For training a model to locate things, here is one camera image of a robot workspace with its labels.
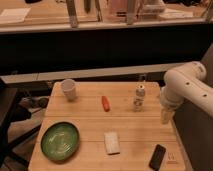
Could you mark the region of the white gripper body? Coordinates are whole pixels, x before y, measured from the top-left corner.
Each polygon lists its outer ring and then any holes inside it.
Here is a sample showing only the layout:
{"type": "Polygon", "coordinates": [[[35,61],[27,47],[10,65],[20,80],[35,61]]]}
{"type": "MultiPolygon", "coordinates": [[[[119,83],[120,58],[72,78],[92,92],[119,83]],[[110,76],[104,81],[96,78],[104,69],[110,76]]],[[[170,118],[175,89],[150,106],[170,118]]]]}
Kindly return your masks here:
{"type": "Polygon", "coordinates": [[[164,86],[160,92],[160,103],[168,110],[176,110],[183,103],[183,98],[168,86],[164,86]]]}

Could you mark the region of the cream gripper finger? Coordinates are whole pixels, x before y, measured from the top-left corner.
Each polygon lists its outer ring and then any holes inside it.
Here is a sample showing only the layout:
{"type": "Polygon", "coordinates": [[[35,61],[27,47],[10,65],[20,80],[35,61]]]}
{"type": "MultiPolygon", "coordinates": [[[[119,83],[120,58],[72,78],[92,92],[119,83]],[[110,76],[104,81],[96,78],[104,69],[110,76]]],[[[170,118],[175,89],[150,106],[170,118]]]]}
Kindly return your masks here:
{"type": "Polygon", "coordinates": [[[173,116],[174,116],[173,110],[163,108],[161,110],[161,123],[162,124],[168,124],[169,121],[173,118],[173,116]]]}

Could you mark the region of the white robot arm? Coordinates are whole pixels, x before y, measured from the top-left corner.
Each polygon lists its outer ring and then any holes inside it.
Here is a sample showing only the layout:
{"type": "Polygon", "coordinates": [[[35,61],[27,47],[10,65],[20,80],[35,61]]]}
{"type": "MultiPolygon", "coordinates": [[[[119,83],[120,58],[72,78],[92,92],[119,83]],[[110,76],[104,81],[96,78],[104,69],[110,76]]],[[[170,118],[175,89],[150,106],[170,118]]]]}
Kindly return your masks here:
{"type": "Polygon", "coordinates": [[[203,82],[206,75],[205,66],[198,61],[185,63],[165,73],[165,86],[159,95],[162,124],[172,119],[185,99],[213,117],[213,88],[203,82]]]}

